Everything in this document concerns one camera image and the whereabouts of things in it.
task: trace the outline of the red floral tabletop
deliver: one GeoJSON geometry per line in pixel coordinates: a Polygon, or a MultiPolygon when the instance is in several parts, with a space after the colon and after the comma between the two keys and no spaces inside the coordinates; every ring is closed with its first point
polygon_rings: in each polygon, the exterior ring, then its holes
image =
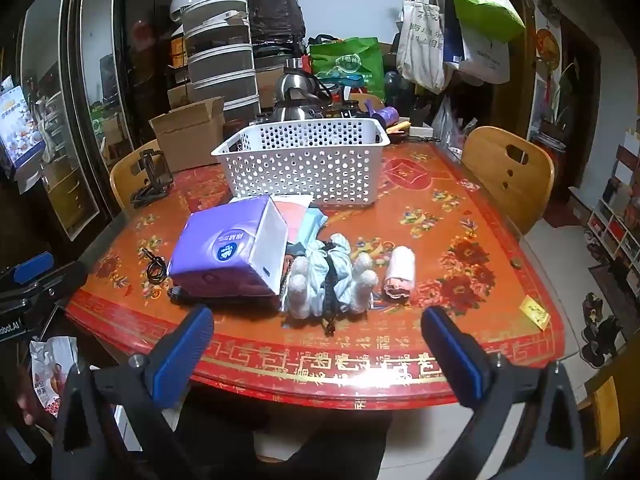
{"type": "MultiPolygon", "coordinates": [[[[453,402],[420,335],[425,306],[440,304],[464,332],[513,363],[543,366],[564,352],[555,305],[502,218],[478,185],[427,144],[385,149],[377,202],[322,208],[319,237],[340,232],[351,256],[372,256],[384,278],[396,246],[416,254],[407,304],[375,294],[361,319],[340,320],[334,337],[309,323],[290,326],[265,307],[214,308],[214,336],[194,379],[260,399],[345,409],[398,409],[453,402]],[[520,264],[512,265],[514,259],[520,264]],[[542,332],[519,310],[531,296],[551,314],[542,332]]],[[[92,269],[68,315],[127,351],[147,352],[185,316],[166,290],[146,280],[147,248],[169,260],[190,212],[231,197],[219,166],[179,173],[170,195],[141,210],[92,269]]]]}

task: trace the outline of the tissue pack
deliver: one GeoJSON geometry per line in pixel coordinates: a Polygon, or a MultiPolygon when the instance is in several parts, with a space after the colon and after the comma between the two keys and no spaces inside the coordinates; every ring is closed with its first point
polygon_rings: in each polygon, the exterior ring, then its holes
{"type": "Polygon", "coordinates": [[[167,267],[192,296],[270,296],[280,291],[288,227],[256,196],[192,213],[167,267]]]}

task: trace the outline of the white plastic basket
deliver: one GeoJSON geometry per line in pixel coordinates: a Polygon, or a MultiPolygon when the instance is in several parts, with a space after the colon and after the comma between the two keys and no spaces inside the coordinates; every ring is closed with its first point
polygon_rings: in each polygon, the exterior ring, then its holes
{"type": "Polygon", "coordinates": [[[316,119],[249,126],[211,155],[235,196],[312,194],[327,204],[371,204],[388,144],[374,119],[316,119]]]}

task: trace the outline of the snack bag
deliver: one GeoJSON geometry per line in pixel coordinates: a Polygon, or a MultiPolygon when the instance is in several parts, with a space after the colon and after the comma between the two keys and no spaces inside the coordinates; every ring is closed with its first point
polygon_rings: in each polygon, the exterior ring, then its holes
{"type": "Polygon", "coordinates": [[[75,337],[51,337],[46,343],[31,341],[33,389],[44,409],[58,416],[60,397],[71,365],[78,362],[75,337]]]}

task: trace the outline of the yellow note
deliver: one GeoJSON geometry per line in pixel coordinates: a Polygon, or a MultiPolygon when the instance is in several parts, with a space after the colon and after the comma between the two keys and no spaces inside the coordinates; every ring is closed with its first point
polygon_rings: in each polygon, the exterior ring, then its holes
{"type": "Polygon", "coordinates": [[[520,305],[520,310],[532,320],[540,330],[546,329],[549,321],[551,320],[551,314],[549,314],[544,308],[542,308],[532,297],[527,296],[520,305]]]}

